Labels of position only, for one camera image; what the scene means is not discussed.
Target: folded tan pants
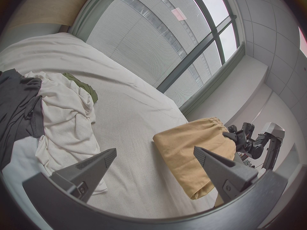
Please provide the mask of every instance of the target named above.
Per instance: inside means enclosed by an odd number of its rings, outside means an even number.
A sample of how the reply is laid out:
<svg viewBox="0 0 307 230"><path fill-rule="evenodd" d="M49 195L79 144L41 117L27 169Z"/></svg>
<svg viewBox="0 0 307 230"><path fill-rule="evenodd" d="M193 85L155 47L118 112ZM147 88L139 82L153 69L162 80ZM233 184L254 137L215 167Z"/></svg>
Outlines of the folded tan pants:
<svg viewBox="0 0 307 230"><path fill-rule="evenodd" d="M219 119L212 117L186 123L153 137L167 166L191 199L205 196L214 188L193 154L194 146L231 160L235 157L235 143L222 132L228 130Z"/></svg>

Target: dark gray garment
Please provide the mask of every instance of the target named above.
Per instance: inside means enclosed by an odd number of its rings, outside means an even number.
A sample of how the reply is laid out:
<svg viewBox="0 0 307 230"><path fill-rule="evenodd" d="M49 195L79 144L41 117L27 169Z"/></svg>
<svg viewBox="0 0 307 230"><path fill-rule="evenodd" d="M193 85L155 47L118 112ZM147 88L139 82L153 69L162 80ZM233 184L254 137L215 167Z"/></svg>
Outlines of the dark gray garment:
<svg viewBox="0 0 307 230"><path fill-rule="evenodd" d="M15 69L0 75L0 168L10 163L14 141L44 135L41 79L25 78Z"/></svg>

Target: bed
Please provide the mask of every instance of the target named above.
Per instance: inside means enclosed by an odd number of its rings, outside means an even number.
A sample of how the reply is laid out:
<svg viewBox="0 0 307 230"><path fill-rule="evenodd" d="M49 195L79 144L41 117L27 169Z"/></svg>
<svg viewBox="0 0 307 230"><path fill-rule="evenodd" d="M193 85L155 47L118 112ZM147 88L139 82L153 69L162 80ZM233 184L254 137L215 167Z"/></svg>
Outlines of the bed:
<svg viewBox="0 0 307 230"><path fill-rule="evenodd" d="M68 33L33 37L0 54L0 70L69 72L96 90L93 132L101 151L117 149L104 176L105 193L88 201L98 209L139 218L190 215L213 207L214 189L190 200L155 147L152 137L182 125L175 103L141 78Z"/></svg>

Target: green cloth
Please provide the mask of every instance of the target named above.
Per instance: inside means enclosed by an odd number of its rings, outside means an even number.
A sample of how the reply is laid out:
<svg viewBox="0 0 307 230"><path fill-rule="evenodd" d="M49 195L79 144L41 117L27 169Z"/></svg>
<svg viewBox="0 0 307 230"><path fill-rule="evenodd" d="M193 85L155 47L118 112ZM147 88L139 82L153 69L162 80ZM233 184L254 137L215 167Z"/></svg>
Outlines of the green cloth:
<svg viewBox="0 0 307 230"><path fill-rule="evenodd" d="M81 82L79 79L75 78L73 75L71 75L68 72L64 72L63 75L68 78L69 80L74 81L80 88L84 89L87 93L89 93L93 99L93 102L95 103L96 101L98 101L98 96L96 94L96 91L93 90L93 88L91 86L89 86L88 84Z"/></svg>

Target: wooden panel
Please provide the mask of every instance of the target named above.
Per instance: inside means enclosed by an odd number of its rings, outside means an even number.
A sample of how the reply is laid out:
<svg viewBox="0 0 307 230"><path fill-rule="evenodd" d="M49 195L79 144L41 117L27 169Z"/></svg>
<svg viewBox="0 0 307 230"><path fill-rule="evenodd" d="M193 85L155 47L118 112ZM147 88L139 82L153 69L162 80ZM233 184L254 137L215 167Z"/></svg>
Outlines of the wooden panel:
<svg viewBox="0 0 307 230"><path fill-rule="evenodd" d="M71 26L87 0L26 0L14 15L9 28L31 23Z"/></svg>

